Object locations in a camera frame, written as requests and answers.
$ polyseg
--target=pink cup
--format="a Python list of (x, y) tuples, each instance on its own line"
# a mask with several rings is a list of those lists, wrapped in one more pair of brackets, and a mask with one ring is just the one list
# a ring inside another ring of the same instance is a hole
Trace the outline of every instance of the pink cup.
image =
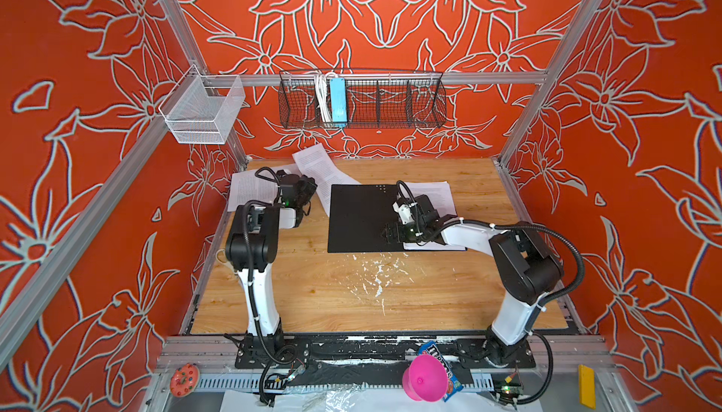
[(446, 368), (429, 354), (418, 356), (403, 372), (403, 390), (414, 401), (433, 403), (442, 399), (448, 383)]

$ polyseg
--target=wooden tabletop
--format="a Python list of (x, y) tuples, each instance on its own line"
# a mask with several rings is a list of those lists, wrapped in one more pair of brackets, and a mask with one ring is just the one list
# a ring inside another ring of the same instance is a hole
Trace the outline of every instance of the wooden tabletop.
[[(248, 169), (289, 163), (293, 161), (266, 160)], [(334, 163), (364, 184), (445, 180), (459, 216), (499, 224), (519, 220), (490, 159)], [(272, 278), (286, 332), (481, 330), (501, 306), (505, 290), (489, 255), (472, 250), (329, 254), (328, 234), (329, 218), (317, 195), (301, 226), (279, 233)], [(219, 258), (195, 316), (194, 334), (246, 332), (245, 294), (224, 255)], [(567, 326), (555, 301), (546, 308), (537, 328)]]

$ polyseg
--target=black wire basket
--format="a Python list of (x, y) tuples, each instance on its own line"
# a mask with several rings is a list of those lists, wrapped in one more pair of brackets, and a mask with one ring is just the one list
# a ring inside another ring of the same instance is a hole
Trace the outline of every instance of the black wire basket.
[[(321, 119), (315, 77), (332, 70), (282, 71), (279, 114), (284, 128), (439, 128), (446, 123), (441, 72), (346, 69), (347, 120)], [(331, 109), (330, 88), (326, 105)]]

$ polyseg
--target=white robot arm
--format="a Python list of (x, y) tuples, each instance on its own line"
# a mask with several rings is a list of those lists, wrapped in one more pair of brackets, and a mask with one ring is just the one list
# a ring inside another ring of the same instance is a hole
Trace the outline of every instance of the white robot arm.
[[(405, 183), (399, 181), (397, 185), (399, 199), (393, 204), (393, 210), (399, 220), (386, 226), (389, 242), (418, 245), (437, 242), (464, 246), (494, 257), (506, 293), (497, 317), (487, 329), (485, 355), (489, 363), (505, 366), (524, 346), (538, 314), (546, 310), (545, 304), (581, 283), (584, 275), (581, 255), (564, 236), (537, 224), (521, 221), (494, 225), (451, 215), (439, 217), (426, 195), (414, 197)], [(577, 262), (574, 281), (553, 293), (564, 270), (539, 232), (561, 240)]]

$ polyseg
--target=enclosure wall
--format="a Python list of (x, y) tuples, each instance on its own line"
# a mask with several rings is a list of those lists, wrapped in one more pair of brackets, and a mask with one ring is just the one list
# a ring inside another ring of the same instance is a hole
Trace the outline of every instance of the enclosure wall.
[[(0, 311), (188, 67), (157, 0), (2, 0)], [(235, 165), (167, 134), (9, 368), (3, 410), (138, 407)]]
[(510, 166), (584, 253), (572, 298), (641, 410), (722, 408), (720, 15), (604, 0)]
[[(178, 0), (215, 74), (294, 68), (543, 71), (580, 0)], [(300, 130), (279, 125), (271, 87), (248, 91), (236, 125), (246, 151), (287, 157), (315, 143), (332, 156), (492, 156), (534, 86), (447, 88), (446, 126)]]

